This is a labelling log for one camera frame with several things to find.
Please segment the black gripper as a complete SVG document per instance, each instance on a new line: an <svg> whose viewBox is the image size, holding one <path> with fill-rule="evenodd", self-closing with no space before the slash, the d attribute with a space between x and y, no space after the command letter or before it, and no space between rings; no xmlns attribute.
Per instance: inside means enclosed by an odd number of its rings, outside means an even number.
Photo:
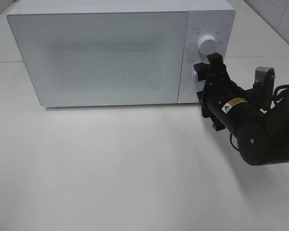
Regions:
<svg viewBox="0 0 289 231"><path fill-rule="evenodd" d="M221 54L213 53L207 58L209 64L194 65L197 81L205 82L203 91L199 93L203 116L211 119L215 131L243 132L246 101L227 110L224 107L235 98L244 98L245 91L230 79Z"/></svg>

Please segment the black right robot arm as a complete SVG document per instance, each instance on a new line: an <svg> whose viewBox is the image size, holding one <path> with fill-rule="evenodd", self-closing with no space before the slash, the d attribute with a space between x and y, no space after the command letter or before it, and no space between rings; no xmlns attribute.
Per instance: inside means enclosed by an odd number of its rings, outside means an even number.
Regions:
<svg viewBox="0 0 289 231"><path fill-rule="evenodd" d="M202 115L216 131L227 129L235 149L252 166L289 162L289 85L274 87L273 68L258 67L253 87L242 89L223 62L196 64L204 88L197 93Z"/></svg>

